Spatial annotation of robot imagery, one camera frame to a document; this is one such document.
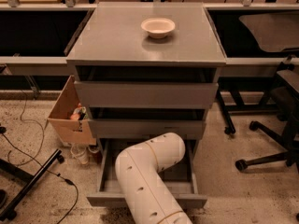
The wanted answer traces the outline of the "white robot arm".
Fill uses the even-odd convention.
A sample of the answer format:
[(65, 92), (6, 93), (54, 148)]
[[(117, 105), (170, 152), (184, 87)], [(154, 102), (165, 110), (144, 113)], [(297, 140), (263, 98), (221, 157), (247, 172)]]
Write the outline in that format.
[(121, 192), (135, 224), (192, 224), (159, 177), (180, 162), (185, 144), (176, 133), (165, 133), (130, 146), (115, 161)]

